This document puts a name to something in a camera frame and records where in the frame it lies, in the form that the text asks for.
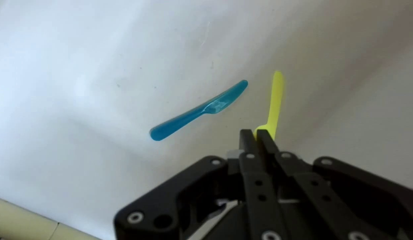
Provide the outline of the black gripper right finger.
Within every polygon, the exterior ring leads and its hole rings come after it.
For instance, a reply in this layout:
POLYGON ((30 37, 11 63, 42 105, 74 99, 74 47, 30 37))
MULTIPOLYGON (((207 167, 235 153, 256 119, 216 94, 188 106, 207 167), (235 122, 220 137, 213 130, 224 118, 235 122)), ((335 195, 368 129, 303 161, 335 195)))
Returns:
POLYGON ((276 170, 281 210, 293 240, 379 240, 380 231, 361 221, 323 177, 289 153, 280 153, 261 130, 257 142, 276 170))

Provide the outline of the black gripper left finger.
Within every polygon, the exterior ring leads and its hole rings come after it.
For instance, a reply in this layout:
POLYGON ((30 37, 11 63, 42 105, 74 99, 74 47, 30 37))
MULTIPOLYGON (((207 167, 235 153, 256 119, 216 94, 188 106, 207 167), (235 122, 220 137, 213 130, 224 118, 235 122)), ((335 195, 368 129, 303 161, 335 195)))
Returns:
POLYGON ((249 130, 240 133, 240 149, 249 237, 252 240, 285 240, 288 235, 280 217, 273 181, 267 171, 260 145, 249 130))

